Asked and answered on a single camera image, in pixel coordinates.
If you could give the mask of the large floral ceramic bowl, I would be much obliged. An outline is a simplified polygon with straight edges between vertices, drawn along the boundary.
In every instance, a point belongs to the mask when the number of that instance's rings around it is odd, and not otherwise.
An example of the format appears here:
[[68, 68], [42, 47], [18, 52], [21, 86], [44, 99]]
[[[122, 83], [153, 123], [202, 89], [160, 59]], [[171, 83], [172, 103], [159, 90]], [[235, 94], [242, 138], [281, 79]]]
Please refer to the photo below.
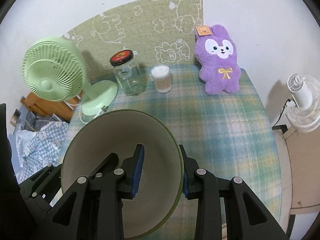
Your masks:
[[183, 185], [183, 157], [169, 129], [154, 116], [134, 110], [108, 112], [86, 124], [65, 153], [62, 191], [89, 174], [110, 154], [120, 161], [136, 145], [145, 149], [137, 195], [123, 204], [125, 239], [140, 239], [159, 229], [174, 212]]

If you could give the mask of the blue checked bedding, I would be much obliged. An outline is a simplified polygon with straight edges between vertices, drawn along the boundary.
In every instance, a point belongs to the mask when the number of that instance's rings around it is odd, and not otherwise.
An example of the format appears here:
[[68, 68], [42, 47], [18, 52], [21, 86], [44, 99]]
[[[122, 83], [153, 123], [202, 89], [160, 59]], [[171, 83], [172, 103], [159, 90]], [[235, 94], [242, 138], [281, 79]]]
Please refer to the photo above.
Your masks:
[[12, 165], [17, 182], [50, 165], [58, 165], [69, 123], [59, 116], [41, 116], [21, 107], [14, 113], [17, 124], [9, 134]]

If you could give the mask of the plaid tablecloth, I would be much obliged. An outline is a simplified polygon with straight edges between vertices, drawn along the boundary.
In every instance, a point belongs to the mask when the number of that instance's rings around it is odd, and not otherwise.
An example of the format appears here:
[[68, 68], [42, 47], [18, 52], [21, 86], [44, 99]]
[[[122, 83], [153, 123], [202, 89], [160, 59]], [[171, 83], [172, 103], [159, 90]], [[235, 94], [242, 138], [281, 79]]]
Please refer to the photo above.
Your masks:
[[252, 81], [242, 71], [236, 94], [208, 95], [199, 71], [197, 65], [171, 66], [169, 92], [157, 92], [148, 80], [146, 90], [136, 96], [119, 90], [108, 109], [134, 109], [153, 115], [201, 168], [219, 178], [242, 178], [274, 218], [280, 219], [278, 149]]

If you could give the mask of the beige cabinet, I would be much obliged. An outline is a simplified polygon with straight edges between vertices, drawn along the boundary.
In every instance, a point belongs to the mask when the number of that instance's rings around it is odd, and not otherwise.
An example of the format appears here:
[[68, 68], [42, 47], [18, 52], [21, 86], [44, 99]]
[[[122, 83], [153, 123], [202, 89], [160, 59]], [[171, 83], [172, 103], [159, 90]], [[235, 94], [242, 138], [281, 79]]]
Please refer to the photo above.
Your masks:
[[306, 239], [319, 214], [319, 129], [272, 128], [281, 169], [279, 224], [289, 239]]

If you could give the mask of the wooden chair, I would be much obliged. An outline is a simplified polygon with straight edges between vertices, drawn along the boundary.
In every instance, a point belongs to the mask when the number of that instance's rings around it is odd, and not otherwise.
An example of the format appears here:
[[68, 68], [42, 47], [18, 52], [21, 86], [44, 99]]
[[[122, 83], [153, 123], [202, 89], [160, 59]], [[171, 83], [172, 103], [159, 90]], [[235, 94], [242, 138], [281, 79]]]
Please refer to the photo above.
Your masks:
[[48, 101], [30, 92], [26, 98], [23, 96], [20, 99], [20, 103], [34, 114], [41, 116], [57, 115], [66, 122], [70, 122], [77, 105], [80, 104], [81, 97], [82, 92], [67, 101]]

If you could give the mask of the white standing fan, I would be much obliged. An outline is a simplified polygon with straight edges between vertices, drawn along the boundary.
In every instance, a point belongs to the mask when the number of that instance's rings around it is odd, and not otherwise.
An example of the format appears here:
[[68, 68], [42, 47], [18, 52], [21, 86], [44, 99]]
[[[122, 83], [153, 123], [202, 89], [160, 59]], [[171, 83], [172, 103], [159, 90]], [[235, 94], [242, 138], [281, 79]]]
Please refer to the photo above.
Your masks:
[[295, 105], [286, 112], [290, 125], [309, 133], [319, 127], [319, 81], [310, 75], [292, 74], [287, 87]]

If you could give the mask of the green desk fan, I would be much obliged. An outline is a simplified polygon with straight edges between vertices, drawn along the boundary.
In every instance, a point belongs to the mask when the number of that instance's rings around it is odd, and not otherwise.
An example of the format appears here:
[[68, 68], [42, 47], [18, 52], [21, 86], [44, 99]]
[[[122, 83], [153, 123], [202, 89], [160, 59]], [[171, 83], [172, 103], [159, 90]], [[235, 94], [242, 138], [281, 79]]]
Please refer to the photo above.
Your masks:
[[49, 101], [67, 101], [81, 92], [81, 113], [99, 116], [116, 98], [118, 86], [110, 80], [91, 84], [86, 61], [73, 42], [43, 38], [25, 53], [22, 75], [30, 90]]

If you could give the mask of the glass jar black lid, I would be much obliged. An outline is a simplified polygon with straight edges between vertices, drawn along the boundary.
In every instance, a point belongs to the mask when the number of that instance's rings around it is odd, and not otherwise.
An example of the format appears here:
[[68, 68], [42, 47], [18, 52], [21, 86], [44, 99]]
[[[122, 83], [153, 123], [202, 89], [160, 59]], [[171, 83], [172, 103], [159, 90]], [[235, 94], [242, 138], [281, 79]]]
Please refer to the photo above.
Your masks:
[[138, 95], [145, 91], [146, 83], [133, 51], [125, 49], [117, 52], [110, 58], [110, 64], [114, 68], [114, 75], [126, 95]]

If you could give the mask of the purple plush bunny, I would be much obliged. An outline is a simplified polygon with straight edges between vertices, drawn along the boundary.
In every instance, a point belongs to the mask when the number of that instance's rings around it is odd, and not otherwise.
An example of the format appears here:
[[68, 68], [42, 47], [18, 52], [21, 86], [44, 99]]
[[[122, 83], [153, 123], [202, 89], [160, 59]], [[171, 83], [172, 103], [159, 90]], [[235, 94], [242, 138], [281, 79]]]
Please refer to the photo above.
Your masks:
[[199, 78], [208, 95], [239, 91], [241, 69], [237, 64], [237, 50], [228, 31], [222, 25], [201, 25], [195, 30], [194, 55], [201, 65]]

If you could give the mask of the cotton swab container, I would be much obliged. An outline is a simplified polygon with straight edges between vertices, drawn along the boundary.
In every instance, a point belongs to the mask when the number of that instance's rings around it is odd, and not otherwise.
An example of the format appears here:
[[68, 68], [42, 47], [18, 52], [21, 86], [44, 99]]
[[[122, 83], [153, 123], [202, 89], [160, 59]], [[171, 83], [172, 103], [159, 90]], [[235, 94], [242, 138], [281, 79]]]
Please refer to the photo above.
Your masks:
[[167, 93], [172, 88], [170, 68], [166, 65], [154, 66], [151, 69], [151, 79], [159, 93]]

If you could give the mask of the green animal print mat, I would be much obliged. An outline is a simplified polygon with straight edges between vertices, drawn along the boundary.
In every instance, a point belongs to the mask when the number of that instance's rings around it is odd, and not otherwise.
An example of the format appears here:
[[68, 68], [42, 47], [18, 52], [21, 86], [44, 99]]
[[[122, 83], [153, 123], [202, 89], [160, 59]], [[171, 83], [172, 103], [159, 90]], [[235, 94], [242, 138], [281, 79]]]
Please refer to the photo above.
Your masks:
[[203, 0], [137, 0], [101, 12], [63, 35], [81, 51], [87, 77], [111, 75], [110, 58], [131, 50], [140, 67], [195, 64]]

